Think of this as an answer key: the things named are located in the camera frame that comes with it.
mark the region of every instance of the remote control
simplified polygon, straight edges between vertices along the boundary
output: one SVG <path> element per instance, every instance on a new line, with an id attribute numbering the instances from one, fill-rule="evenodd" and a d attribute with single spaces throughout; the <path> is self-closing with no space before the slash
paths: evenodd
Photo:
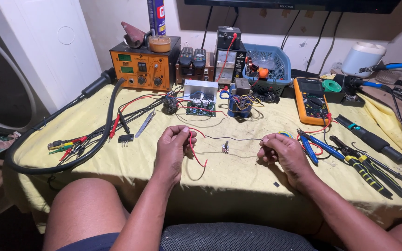
<path id="1" fill-rule="evenodd" d="M 179 65 L 190 67 L 192 64 L 193 58 L 193 48 L 192 47 L 184 47 L 181 50 L 181 54 L 179 55 Z"/>
<path id="2" fill-rule="evenodd" d="M 205 67 L 205 49 L 196 49 L 192 59 L 193 67 L 204 68 Z"/>

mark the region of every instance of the green circuit board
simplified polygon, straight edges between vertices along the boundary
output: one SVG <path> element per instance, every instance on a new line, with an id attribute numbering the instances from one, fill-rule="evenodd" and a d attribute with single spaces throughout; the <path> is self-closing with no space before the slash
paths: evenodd
<path id="1" fill-rule="evenodd" d="M 192 101 L 188 101 L 187 107 L 196 107 L 196 108 L 186 108 L 185 114 L 187 114 L 187 115 L 197 115 L 197 116 L 207 116 L 207 117 L 215 117 L 216 116 L 214 103 L 203 103 L 201 105 L 201 104 L 195 104 Z"/>

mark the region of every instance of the white wall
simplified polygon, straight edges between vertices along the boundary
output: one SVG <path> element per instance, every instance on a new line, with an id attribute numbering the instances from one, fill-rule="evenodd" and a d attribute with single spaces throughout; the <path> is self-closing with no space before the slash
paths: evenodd
<path id="1" fill-rule="evenodd" d="M 80 0 L 102 69 L 112 66 L 109 49 L 122 41 L 125 31 L 121 21 L 137 28 L 149 30 L 146 0 Z M 260 9 L 240 8 L 236 27 L 242 32 L 244 43 L 281 46 L 283 37 L 297 11 L 284 18 L 282 10 L 268 9 L 267 16 L 260 16 Z M 185 5 L 184 0 L 165 1 L 167 35 L 181 36 L 182 47 L 201 47 L 209 6 Z M 340 13 L 331 13 L 310 72 L 318 72 L 330 48 L 334 26 Z M 305 70 L 307 60 L 317 42 L 327 12 L 315 12 L 313 18 L 302 11 L 285 46 L 293 69 Z M 204 48 L 214 51 L 218 26 L 230 26 L 235 19 L 233 8 L 214 7 Z M 350 48 L 357 41 L 377 43 L 388 48 L 385 61 L 402 61 L 402 3 L 390 15 L 345 13 L 339 25 L 334 49 L 323 73 L 340 68 Z"/>

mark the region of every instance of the workbench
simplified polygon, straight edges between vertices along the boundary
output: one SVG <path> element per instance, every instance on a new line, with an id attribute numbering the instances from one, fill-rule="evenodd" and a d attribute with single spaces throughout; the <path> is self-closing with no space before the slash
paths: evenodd
<path id="1" fill-rule="evenodd" d="M 55 166 L 62 153 L 48 155 L 47 144 L 55 140 L 73 139 L 91 133 L 105 124 L 105 117 L 113 85 L 102 88 L 87 100 L 66 110 L 42 130 L 32 134 L 16 151 L 14 160 L 21 166 L 46 168 Z M 150 91 L 120 91 L 115 107 Z M 217 110 L 227 112 L 227 100 L 217 99 Z M 135 111 L 151 103 L 152 99 L 142 99 L 127 107 L 125 113 Z M 387 140 L 395 149 L 402 151 L 377 126 L 364 108 L 329 104 L 333 117 L 340 113 L 351 121 Z M 55 174 L 51 182 L 54 188 L 63 188 L 73 180 L 97 177 L 108 180 L 116 187 L 127 210 L 137 202 L 149 180 L 154 166 L 157 140 L 168 126 L 187 125 L 197 128 L 211 137 L 233 137 L 236 139 L 262 138 L 277 131 L 287 131 L 295 137 L 296 128 L 314 131 L 320 126 L 305 125 L 299 121 L 295 100 L 282 98 L 279 104 L 265 104 L 265 107 L 252 109 L 247 119 L 226 117 L 221 112 L 216 117 L 186 115 L 185 109 L 176 114 L 165 115 L 162 106 L 139 138 L 128 147 L 121 147 L 117 138 L 125 134 L 119 130 L 110 143 L 89 161 L 80 166 Z M 135 134 L 147 114 L 129 123 Z M 332 123 L 327 129 L 327 140 L 335 135 L 345 144 L 368 151 L 373 157 L 396 169 L 387 157 L 370 149 L 343 126 Z M 323 139 L 323 134 L 316 134 Z M 256 157 L 260 149 L 258 141 L 229 140 L 229 154 L 222 153 L 221 146 L 226 140 L 216 140 L 197 136 L 195 152 L 198 159 L 207 166 L 201 167 L 193 156 L 183 160 L 182 179 L 172 191 L 166 212 L 166 220 L 173 223 L 188 222 L 245 222 L 273 226 L 299 234 L 315 233 L 322 224 L 317 209 L 292 189 L 286 175 L 277 165 L 267 165 Z M 394 194 L 389 200 L 371 188 L 357 171 L 334 157 L 312 165 L 316 174 L 369 216 L 382 228 L 391 226 L 394 220 L 402 218 L 402 198 Z M 57 194 L 47 179 L 50 175 L 27 176 L 3 169 L 6 195 L 23 212 L 32 212 L 40 231 L 44 231 L 50 205 Z"/>

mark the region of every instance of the spray can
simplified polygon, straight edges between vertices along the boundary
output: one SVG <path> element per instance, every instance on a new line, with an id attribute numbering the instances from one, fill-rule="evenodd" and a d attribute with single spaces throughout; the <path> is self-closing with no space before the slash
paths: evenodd
<path id="1" fill-rule="evenodd" d="M 152 36 L 164 36 L 165 33 L 165 13 L 164 0 L 147 0 L 148 17 L 150 18 L 150 30 Z"/>

